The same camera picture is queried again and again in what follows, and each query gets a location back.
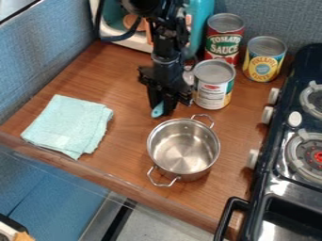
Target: pot rim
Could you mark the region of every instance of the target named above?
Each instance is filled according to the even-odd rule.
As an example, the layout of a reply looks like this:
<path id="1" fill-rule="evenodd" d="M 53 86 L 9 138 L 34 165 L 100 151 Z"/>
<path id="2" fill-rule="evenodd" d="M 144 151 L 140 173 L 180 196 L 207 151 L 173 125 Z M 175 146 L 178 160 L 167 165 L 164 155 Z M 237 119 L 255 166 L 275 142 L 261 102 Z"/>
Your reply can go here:
<path id="1" fill-rule="evenodd" d="M 173 172 L 173 171 L 171 171 L 169 169 L 166 169 L 166 168 L 162 167 L 161 165 L 159 165 L 158 162 L 153 158 L 153 155 L 151 153 L 151 142 L 152 142 L 154 133 L 158 129 L 160 129 L 162 126 L 167 125 L 170 122 L 178 122 L 178 121 L 191 121 L 191 122 L 195 122 L 195 123 L 201 125 L 203 128 L 208 130 L 211 133 L 211 135 L 213 135 L 213 138 L 217 141 L 217 152 L 215 153 L 215 157 L 213 158 L 212 162 L 207 167 L 205 167 L 203 169 L 199 169 L 198 171 L 189 172 L 189 173 L 186 173 L 186 172 Z M 158 124 L 156 127 L 154 127 L 153 130 L 150 132 L 149 137 L 147 139 L 147 149 L 148 149 L 148 153 L 149 153 L 150 158 L 153 160 L 153 164 L 158 166 L 160 169 L 162 169 L 164 171 L 167 171 L 167 172 L 170 172 L 170 173 L 173 173 L 174 175 L 194 175 L 194 174 L 203 172 L 203 171 L 211 168 L 216 163 L 216 161 L 217 161 L 217 159 L 219 157 L 219 154 L 220 154 L 221 145 L 220 145 L 220 141 L 219 141 L 219 138 L 218 138 L 217 134 L 211 128 L 209 128 L 206 124 L 204 124 L 203 122 L 201 122 L 199 120 L 194 120 L 194 119 L 180 118 L 180 119 L 172 119 L 172 120 L 163 121 L 160 124 Z"/>

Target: wooden surface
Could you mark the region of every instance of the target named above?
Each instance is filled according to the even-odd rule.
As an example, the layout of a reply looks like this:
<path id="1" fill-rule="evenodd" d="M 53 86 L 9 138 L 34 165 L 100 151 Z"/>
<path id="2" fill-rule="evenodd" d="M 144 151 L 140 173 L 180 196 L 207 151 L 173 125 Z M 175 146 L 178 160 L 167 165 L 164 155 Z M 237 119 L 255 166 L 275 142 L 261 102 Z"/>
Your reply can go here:
<path id="1" fill-rule="evenodd" d="M 244 167 L 250 148 L 261 146 L 266 134 L 266 127 L 259 124 L 262 110 L 270 89 L 282 84 L 284 73 L 272 83 L 254 83 L 238 67 L 233 99 L 224 109 L 210 111 L 179 104 L 172 116 L 154 120 L 150 117 L 146 88 L 137 81 L 139 65 L 151 65 L 150 56 L 113 44 L 93 43 L 1 126 L 0 144 L 213 231 L 229 197 L 249 196 L 251 171 Z M 84 154 L 78 163 L 18 139 L 55 94 L 106 104 L 115 112 L 99 148 L 94 154 Z M 214 130 L 221 141 L 221 154 L 210 174 L 172 188 L 153 186 L 146 176 L 153 164 L 146 151 L 147 136 L 162 121 L 198 113 L 214 118 Z M 157 172 L 153 177 L 156 181 L 169 181 Z M 241 216 L 237 216 L 231 223 L 232 230 L 240 222 Z"/>

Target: metal can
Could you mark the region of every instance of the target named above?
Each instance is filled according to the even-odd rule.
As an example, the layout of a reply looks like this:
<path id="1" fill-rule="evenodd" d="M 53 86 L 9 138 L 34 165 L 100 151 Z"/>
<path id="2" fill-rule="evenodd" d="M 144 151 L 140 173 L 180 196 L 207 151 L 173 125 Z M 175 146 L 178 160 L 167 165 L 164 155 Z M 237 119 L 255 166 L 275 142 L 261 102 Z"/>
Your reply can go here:
<path id="1" fill-rule="evenodd" d="M 193 70 L 194 102 L 205 109 L 221 109 L 232 99 L 236 71 L 222 59 L 204 60 Z"/>
<path id="2" fill-rule="evenodd" d="M 244 21 L 232 13 L 219 13 L 208 19 L 205 59 L 224 58 L 234 66 L 238 62 L 239 43 L 243 38 Z"/>
<path id="3" fill-rule="evenodd" d="M 247 45 L 243 72 L 248 79 L 269 82 L 280 73 L 287 47 L 274 37 L 253 38 Z"/>

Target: red can label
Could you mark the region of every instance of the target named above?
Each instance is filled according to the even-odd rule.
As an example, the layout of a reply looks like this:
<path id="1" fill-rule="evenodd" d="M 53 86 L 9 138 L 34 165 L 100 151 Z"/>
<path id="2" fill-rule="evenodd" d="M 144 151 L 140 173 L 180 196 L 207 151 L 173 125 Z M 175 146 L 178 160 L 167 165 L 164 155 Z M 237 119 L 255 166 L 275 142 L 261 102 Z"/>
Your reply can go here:
<path id="1" fill-rule="evenodd" d="M 234 66 L 238 62 L 239 43 L 244 29 L 235 33 L 218 33 L 209 29 L 205 46 L 205 59 L 224 58 Z"/>

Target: stainless steel pot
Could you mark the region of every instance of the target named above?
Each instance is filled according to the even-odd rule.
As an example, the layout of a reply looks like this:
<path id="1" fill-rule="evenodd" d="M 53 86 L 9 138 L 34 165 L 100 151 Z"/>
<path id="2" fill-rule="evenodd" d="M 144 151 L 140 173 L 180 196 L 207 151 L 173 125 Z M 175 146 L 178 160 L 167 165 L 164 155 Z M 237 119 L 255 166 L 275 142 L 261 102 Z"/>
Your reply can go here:
<path id="1" fill-rule="evenodd" d="M 196 117 L 208 118 L 210 126 L 195 120 Z M 154 162 L 147 173 L 151 183 L 170 187 L 176 181 L 195 181 L 208 173 L 220 152 L 219 139 L 211 129 L 213 126 L 213 119 L 205 114 L 194 115 L 191 119 L 168 120 L 156 126 L 147 141 Z M 154 169 L 172 181 L 156 183 L 151 176 Z"/>

